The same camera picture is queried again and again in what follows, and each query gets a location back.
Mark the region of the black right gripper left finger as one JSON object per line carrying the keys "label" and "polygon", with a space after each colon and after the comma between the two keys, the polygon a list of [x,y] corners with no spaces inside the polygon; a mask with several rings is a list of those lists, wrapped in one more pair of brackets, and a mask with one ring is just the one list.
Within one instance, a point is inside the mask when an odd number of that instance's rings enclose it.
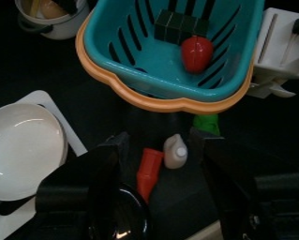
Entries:
{"label": "black right gripper left finger", "polygon": [[34,240],[110,240],[121,164],[130,136],[121,133],[59,167],[37,192]]}

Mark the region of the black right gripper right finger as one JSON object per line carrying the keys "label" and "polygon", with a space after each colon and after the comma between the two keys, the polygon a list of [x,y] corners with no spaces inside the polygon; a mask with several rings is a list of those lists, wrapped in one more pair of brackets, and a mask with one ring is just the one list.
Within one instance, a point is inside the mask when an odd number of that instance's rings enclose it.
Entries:
{"label": "black right gripper right finger", "polygon": [[299,168],[206,131],[190,142],[218,209],[225,240],[299,240]]}

